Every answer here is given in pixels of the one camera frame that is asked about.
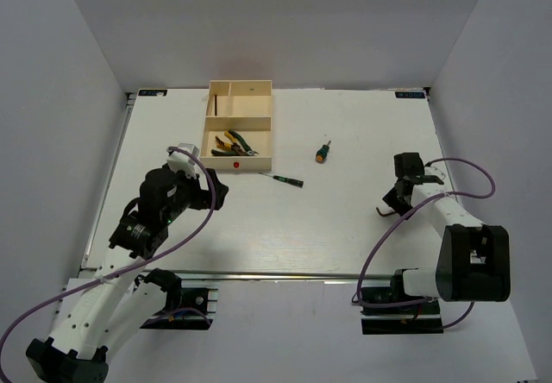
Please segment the green handled cutters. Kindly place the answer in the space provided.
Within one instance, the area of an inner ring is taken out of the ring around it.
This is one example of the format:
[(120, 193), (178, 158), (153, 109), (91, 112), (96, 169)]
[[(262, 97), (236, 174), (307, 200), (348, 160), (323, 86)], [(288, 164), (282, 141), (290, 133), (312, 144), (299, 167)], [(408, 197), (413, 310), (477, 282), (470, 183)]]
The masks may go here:
[(253, 150), (245, 141), (245, 139), (236, 131), (229, 129), (229, 131), (239, 142), (241, 149), (237, 153), (224, 153), (219, 150), (217, 147), (211, 150), (211, 154), (215, 157), (233, 157), (233, 156), (255, 156), (258, 154), (257, 151)]

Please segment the large yellow-black needle-nose pliers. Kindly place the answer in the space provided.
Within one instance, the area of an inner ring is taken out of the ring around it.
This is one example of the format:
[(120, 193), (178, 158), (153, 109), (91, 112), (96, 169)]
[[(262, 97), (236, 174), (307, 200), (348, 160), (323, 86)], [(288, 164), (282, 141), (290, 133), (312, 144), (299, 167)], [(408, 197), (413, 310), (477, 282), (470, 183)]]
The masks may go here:
[(224, 132), (224, 137), (226, 138), (226, 140), (223, 140), (220, 137), (219, 138), (223, 141), (231, 142), (233, 144), (233, 149), (230, 150), (230, 151), (226, 151), (226, 150), (223, 150), (223, 149), (219, 149), (219, 150), (223, 151), (224, 153), (230, 153), (230, 152), (237, 153), (241, 149), (241, 146), (240, 146), (238, 140), (229, 131)]

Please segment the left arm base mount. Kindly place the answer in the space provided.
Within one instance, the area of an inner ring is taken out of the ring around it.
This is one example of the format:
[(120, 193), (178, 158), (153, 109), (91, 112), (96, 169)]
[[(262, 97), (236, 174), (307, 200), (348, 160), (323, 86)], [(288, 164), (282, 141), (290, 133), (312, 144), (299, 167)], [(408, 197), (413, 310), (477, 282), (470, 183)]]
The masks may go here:
[(143, 330), (208, 330), (216, 312), (216, 290), (208, 287), (183, 286), (175, 273), (154, 269), (147, 275), (139, 274), (134, 292), (142, 284), (153, 283), (166, 295), (165, 306), (143, 325)]

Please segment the stubby green orange screwdriver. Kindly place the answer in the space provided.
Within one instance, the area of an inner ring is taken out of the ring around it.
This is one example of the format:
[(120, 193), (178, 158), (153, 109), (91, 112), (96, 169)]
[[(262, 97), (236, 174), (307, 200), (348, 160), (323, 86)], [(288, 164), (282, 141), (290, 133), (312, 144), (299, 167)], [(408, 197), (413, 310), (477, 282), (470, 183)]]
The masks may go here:
[(328, 153), (329, 153), (329, 149), (330, 149), (330, 144), (331, 144), (331, 141), (328, 141), (328, 142), (324, 143), (317, 150), (317, 153), (316, 153), (316, 162), (317, 163), (324, 163), (326, 161)]

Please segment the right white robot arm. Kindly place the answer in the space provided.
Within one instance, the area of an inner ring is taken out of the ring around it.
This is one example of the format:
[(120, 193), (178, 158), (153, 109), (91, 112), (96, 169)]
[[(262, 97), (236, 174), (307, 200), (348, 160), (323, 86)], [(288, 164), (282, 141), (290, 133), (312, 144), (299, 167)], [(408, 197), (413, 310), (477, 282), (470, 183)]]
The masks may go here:
[(511, 293), (510, 238), (506, 229), (471, 215), (418, 153), (396, 154), (397, 178), (383, 201), (402, 220), (420, 213), (441, 238), (432, 268), (405, 268), (391, 279), (389, 300), (407, 313), (421, 299), (504, 302)]

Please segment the cream compartment tray box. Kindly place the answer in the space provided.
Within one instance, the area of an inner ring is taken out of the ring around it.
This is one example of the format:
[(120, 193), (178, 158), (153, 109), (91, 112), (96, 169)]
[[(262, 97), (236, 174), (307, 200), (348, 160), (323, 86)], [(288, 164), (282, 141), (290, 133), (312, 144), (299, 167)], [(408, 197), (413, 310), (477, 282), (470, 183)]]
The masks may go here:
[[(212, 80), (207, 98), (201, 161), (218, 172), (267, 173), (273, 163), (273, 94), (270, 80)], [(218, 95), (218, 116), (213, 97)], [(255, 156), (215, 157), (215, 136), (232, 129), (258, 152)]]

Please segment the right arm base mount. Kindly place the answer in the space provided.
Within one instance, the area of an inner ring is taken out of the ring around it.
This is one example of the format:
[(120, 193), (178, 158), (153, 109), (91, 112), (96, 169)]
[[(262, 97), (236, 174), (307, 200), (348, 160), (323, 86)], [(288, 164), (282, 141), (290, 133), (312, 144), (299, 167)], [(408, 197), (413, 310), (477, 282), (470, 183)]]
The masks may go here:
[(436, 335), (443, 333), (439, 304), (429, 297), (405, 292), (403, 270), (397, 270), (389, 284), (370, 284), (352, 298), (361, 307), (364, 336)]

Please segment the slim black green screwdriver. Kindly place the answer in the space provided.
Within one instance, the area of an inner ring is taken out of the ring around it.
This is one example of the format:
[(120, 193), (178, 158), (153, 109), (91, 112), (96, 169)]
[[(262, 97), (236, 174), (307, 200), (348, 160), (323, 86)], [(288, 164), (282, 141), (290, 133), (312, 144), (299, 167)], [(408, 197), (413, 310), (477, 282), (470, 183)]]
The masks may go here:
[(277, 180), (281, 183), (285, 183), (287, 185), (291, 185), (291, 186), (294, 186), (294, 187), (302, 188), (304, 186), (304, 181), (303, 180), (288, 178), (288, 177), (279, 176), (279, 175), (272, 175), (272, 174), (267, 174), (267, 173), (261, 173), (261, 175), (267, 176), (270, 179), (274, 179), (274, 180)]

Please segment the small yellow-black pliers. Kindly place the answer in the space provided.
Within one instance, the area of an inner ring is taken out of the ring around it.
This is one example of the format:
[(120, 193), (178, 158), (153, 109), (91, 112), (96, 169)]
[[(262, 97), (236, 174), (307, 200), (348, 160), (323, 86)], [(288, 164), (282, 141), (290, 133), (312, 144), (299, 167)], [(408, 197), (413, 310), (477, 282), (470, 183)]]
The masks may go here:
[(223, 149), (226, 151), (230, 151), (233, 149), (233, 144), (231, 142), (226, 142), (221, 140), (218, 136), (215, 137), (216, 140), (216, 147), (219, 149)]

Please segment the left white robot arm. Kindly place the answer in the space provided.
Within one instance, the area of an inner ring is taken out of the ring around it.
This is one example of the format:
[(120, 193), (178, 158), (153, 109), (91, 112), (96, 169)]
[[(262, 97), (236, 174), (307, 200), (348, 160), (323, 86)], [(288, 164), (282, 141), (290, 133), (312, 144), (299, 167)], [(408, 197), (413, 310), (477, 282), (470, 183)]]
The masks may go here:
[(122, 345), (154, 315), (175, 312), (182, 304), (181, 279), (155, 268), (144, 273), (168, 237), (169, 225), (185, 210), (220, 210), (229, 188), (212, 168), (209, 189), (197, 175), (168, 165), (149, 171), (140, 195), (125, 207), (94, 286), (44, 339), (34, 339), (26, 356), (44, 382), (103, 382)]

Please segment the short brown hex key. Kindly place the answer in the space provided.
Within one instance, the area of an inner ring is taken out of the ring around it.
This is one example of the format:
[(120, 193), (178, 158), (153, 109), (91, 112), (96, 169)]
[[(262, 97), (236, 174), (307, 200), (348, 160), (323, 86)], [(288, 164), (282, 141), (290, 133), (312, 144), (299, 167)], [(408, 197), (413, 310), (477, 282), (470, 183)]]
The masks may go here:
[(380, 207), (376, 207), (375, 209), (380, 217), (390, 217), (397, 214), (395, 210), (391, 210), (391, 209), (382, 210)]

